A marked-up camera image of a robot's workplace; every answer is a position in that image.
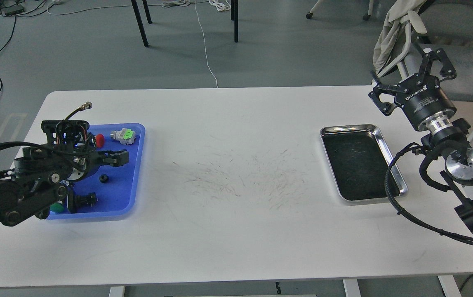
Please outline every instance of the gray floor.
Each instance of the gray floor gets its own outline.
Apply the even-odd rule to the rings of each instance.
[[[149,0],[150,4],[160,2]],[[26,3],[37,4],[33,0]],[[128,3],[126,0],[64,0],[52,12]],[[238,44],[233,43],[229,12],[219,13],[208,4],[198,4],[209,63],[219,86],[370,83],[372,49],[381,30],[381,16],[389,4],[376,1],[374,17],[364,22],[361,16],[366,13],[368,0],[327,0],[313,19],[308,20],[305,14],[314,3],[315,0],[240,1]],[[0,75],[5,86],[0,97],[0,142],[24,139],[44,98],[56,90],[215,87],[205,65],[202,32],[194,7],[155,6],[151,12],[154,23],[146,26],[149,49],[142,46],[129,7],[17,19],[14,37],[0,55]],[[11,28],[12,19],[0,17],[0,48]],[[14,155],[14,150],[0,153],[0,170],[10,166]],[[461,282],[463,278],[458,276],[457,280]],[[280,286],[282,294],[344,296],[340,280],[280,282]],[[360,280],[360,288],[364,297],[442,296],[436,277]],[[269,281],[133,286],[127,288],[126,296],[274,295],[276,292],[274,281]],[[106,296],[108,288],[0,290],[0,296],[6,295]],[[464,290],[464,296],[473,296],[472,282]]]

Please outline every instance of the red ball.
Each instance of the red ball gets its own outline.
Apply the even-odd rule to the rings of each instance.
[[[95,135],[95,146],[98,149],[104,146],[104,135],[102,134]]]

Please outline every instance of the white table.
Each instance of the white table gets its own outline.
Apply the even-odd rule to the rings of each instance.
[[[340,199],[321,128],[375,124],[394,153],[423,136],[400,111],[383,116],[369,90],[51,93],[26,141],[44,143],[40,122],[86,101],[93,109],[74,119],[146,127],[136,205],[123,220],[0,224],[0,288],[473,273],[472,246],[396,216],[389,203]],[[457,198],[420,180],[421,159],[398,164],[409,187],[402,205],[470,235]]]

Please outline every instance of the stainless steel tray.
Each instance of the stainless steel tray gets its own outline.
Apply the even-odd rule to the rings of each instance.
[[[386,200],[385,171],[392,161],[381,130],[371,124],[325,127],[321,139],[340,196],[351,203]],[[408,191],[398,167],[391,169],[393,192]]]

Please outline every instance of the connector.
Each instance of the connector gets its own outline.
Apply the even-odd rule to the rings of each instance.
[[[123,128],[120,131],[112,131],[110,137],[121,144],[133,144],[136,141],[136,131]]]
[[[92,108],[93,105],[91,102],[87,101],[85,104],[81,105],[79,108],[82,110],[82,111],[85,111],[86,109],[90,109]]]

